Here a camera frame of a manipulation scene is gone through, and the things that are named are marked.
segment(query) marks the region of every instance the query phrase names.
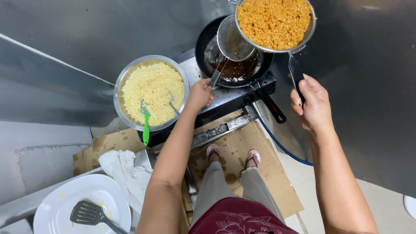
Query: person's left hand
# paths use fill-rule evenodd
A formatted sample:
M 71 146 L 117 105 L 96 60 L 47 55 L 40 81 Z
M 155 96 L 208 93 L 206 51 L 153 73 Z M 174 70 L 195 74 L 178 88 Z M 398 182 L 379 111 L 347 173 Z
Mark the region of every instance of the person's left hand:
M 202 107 L 207 107 L 212 103 L 214 100 L 214 96 L 211 95 L 212 87 L 205 88 L 210 80 L 210 78 L 202 79 L 192 85 L 186 106 L 199 111 Z

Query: foot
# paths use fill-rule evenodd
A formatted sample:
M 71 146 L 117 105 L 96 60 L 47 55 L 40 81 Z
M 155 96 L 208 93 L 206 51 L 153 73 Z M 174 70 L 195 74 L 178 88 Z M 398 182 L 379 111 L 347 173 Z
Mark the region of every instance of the foot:
M 252 149 L 247 154 L 247 159 L 245 161 L 245 168 L 249 167 L 258 167 L 260 164 L 260 154 L 257 150 Z
M 212 162 L 219 162 L 220 161 L 220 150 L 218 149 L 218 145 L 210 144 L 207 148 L 207 157 L 208 163 L 211 164 Z

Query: pan handle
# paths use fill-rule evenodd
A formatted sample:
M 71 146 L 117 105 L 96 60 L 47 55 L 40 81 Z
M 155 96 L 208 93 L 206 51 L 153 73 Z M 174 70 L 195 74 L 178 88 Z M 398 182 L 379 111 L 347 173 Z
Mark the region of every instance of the pan handle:
M 264 102 L 269 111 L 272 113 L 273 117 L 276 119 L 276 122 L 278 124 L 284 124 L 286 122 L 286 116 L 279 109 L 276 103 L 270 98 L 270 96 L 263 90 L 260 84 L 258 89 L 255 89 L 251 85 L 250 87 L 253 88 L 256 91 L 257 95 L 260 96 L 261 100 Z
M 293 85 L 295 86 L 295 90 L 297 95 L 300 97 L 300 106 L 303 107 L 305 103 L 305 98 L 303 97 L 302 93 L 299 91 L 299 82 L 304 80 L 302 69 L 300 67 L 299 62 L 293 57 L 292 52 L 289 51 L 289 71 L 292 77 Z

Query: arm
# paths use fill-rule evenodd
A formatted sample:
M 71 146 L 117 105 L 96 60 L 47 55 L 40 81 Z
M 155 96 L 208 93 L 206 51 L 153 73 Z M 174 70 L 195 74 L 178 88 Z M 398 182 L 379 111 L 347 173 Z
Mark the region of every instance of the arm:
M 319 208 L 326 233 L 378 233 L 373 215 L 349 167 L 331 117 L 328 92 L 305 75 L 299 89 L 304 107 L 293 90 L 292 107 L 304 129 L 311 132 L 312 156 Z
M 181 184 L 188 163 L 195 119 L 213 100 L 210 79 L 195 83 L 188 101 L 156 161 L 146 188 L 137 234 L 179 233 L 182 207 Z

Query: hot oil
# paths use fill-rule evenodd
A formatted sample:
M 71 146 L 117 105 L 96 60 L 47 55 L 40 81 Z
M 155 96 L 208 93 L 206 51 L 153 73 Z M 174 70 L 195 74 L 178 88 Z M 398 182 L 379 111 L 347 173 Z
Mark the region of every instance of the hot oil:
M 218 65 L 219 71 L 224 68 L 221 79 L 227 82 L 239 82 L 250 78 L 260 69 L 262 64 L 262 53 L 257 50 L 248 59 L 241 62 L 232 60 L 227 62 L 227 58 L 222 55 L 218 48 L 217 37 L 213 37 L 208 43 L 204 56 L 205 65 L 211 73 L 215 72 Z

